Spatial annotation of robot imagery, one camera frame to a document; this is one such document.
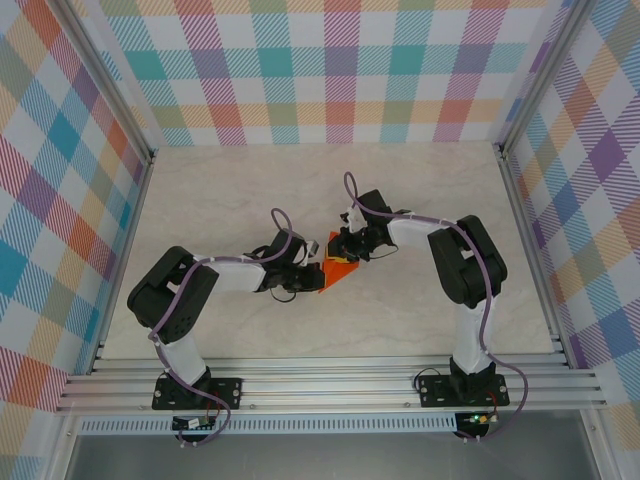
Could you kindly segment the aluminium corner post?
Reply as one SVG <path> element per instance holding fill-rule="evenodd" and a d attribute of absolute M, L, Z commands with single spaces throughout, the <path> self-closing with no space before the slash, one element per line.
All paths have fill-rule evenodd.
<path fill-rule="evenodd" d="M 127 138 L 133 144 L 134 149 L 147 165 L 152 164 L 154 160 L 154 149 L 145 139 L 142 130 L 139 128 L 115 80 L 110 74 L 100 51 L 85 30 L 71 0 L 47 0 L 47 2 L 78 51 L 85 68 L 94 80 L 97 88 L 105 96 L 115 118 L 119 121 Z"/>
<path fill-rule="evenodd" d="M 535 110 L 556 78 L 597 2 L 598 0 L 570 0 L 569 5 L 565 6 L 564 1 L 561 1 L 536 51 L 536 57 L 530 64 L 530 71 L 523 81 L 521 93 L 514 99 L 503 129 L 494 143 L 502 162 L 514 152 L 516 144 L 525 133 Z"/>

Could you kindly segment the orange paper sheet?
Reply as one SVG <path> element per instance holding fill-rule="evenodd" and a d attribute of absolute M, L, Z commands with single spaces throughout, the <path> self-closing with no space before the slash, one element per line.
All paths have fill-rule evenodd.
<path fill-rule="evenodd" d="M 331 286 L 353 273 L 358 267 L 359 262 L 349 263 L 346 260 L 331 257 L 329 255 L 329 247 L 325 247 L 324 258 L 322 262 L 322 271 L 325 275 L 325 285 L 319 290 L 320 293 L 326 291 Z"/>

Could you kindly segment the aluminium side rail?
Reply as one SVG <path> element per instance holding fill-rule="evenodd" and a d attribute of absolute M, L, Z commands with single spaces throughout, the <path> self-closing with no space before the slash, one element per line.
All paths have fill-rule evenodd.
<path fill-rule="evenodd" d="M 538 250 L 533 229 L 528 222 L 525 203 L 518 189 L 508 155 L 501 150 L 498 144 L 493 146 L 493 150 L 549 332 L 553 337 L 558 338 L 567 365 L 572 369 L 577 369 L 577 360 L 572 350 L 569 336 L 561 321 L 550 283 L 545 275 L 542 257 Z"/>
<path fill-rule="evenodd" d="M 104 346 L 106 342 L 157 156 L 158 149 L 151 150 L 149 159 L 145 163 L 139 194 L 137 196 L 134 209 L 128 224 L 128 229 L 126 231 L 127 235 L 123 244 L 123 250 L 116 264 L 116 269 L 114 272 L 115 276 L 112 282 L 111 289 L 109 291 L 105 310 L 97 324 L 95 335 L 89 344 L 89 354 L 84 361 L 83 366 L 81 367 L 81 374 L 90 374 L 92 372 L 93 364 L 98 358 L 98 351 Z"/>

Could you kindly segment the aluminium mounting rail frame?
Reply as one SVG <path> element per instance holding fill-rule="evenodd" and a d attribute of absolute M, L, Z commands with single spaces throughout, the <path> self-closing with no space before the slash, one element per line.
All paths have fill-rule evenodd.
<path fill-rule="evenodd" d="M 572 369 L 562 352 L 507 355 L 517 372 L 504 375 L 509 409 L 520 400 L 529 411 L 599 409 L 606 406 L 591 370 Z M 215 377 L 242 379 L 240 411 L 250 413 L 373 413 L 419 411 L 412 379 L 419 372 L 446 373 L 445 356 L 210 359 Z M 68 379 L 60 414 L 135 414 L 151 409 L 159 376 L 156 360 L 98 359 L 88 375 Z"/>

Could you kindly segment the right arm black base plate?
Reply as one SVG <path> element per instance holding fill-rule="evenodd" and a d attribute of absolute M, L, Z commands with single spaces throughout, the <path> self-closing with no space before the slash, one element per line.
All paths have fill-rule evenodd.
<path fill-rule="evenodd" d="M 435 407 L 504 407 L 510 404 L 506 381 L 496 375 L 477 393 L 462 400 L 450 384 L 449 375 L 421 375 L 416 381 L 422 408 Z"/>

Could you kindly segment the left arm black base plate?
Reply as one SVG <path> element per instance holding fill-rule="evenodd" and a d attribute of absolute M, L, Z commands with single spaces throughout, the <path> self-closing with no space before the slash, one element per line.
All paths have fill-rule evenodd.
<path fill-rule="evenodd" d="M 231 410 L 240 407 L 242 396 L 241 378 L 205 378 L 198 381 L 193 389 L 205 392 L 206 396 L 194 393 L 181 386 L 175 379 L 166 375 L 160 376 L 155 384 L 151 409 L 155 411 L 169 410 L 216 410 L 215 396 L 225 402 Z"/>

